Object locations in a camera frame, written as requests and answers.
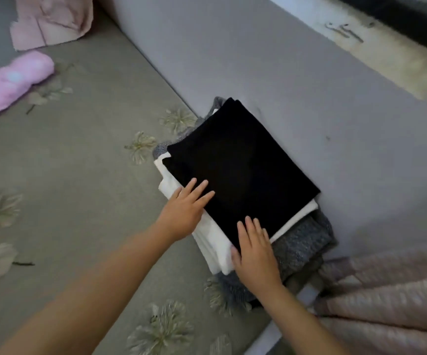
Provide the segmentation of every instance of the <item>stack of folded clothes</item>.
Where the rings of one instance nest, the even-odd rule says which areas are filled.
[[[236,224],[247,215],[270,234],[283,281],[335,243],[314,200],[319,189],[240,101],[216,97],[207,117],[175,142],[159,144],[153,155],[166,197],[194,177],[209,180],[205,193],[215,190],[193,236],[232,302],[255,299],[230,256],[232,245],[240,250]]]

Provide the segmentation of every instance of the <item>pink stuffed animal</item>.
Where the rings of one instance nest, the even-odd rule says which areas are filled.
[[[35,83],[54,73],[54,62],[48,55],[31,51],[0,68],[0,111],[24,95]]]

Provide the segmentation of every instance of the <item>black fabric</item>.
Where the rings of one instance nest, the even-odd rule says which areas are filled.
[[[320,191],[261,123],[233,99],[179,143],[163,164],[185,186],[209,180],[206,210],[238,249],[236,223],[258,218],[273,236]]]
[[[341,1],[427,47],[427,0]]]

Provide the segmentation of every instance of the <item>gray fabric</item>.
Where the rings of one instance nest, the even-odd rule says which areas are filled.
[[[316,210],[294,224],[273,243],[281,280],[299,272],[313,258],[335,244],[332,226],[322,211]],[[241,283],[235,272],[218,273],[218,282],[232,303],[251,302],[256,297]]]
[[[153,158],[156,160],[161,154],[164,154],[168,151],[168,146],[177,142],[182,141],[185,137],[190,135],[198,126],[200,126],[202,123],[205,122],[206,119],[208,119],[213,113],[215,109],[219,109],[223,103],[225,102],[225,98],[222,97],[215,97],[213,99],[213,105],[210,107],[209,113],[205,117],[199,117],[196,120],[196,124],[193,127],[189,127],[186,130],[178,133],[178,137],[175,141],[164,141],[161,143],[158,143],[156,147],[153,149]]]

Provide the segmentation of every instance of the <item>pink fabric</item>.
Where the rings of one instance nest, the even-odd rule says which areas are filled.
[[[24,95],[35,83],[54,73],[54,62],[48,55],[31,51],[0,68],[0,111]]]
[[[15,0],[18,21],[10,26],[18,51],[77,40],[91,28],[92,0]]]

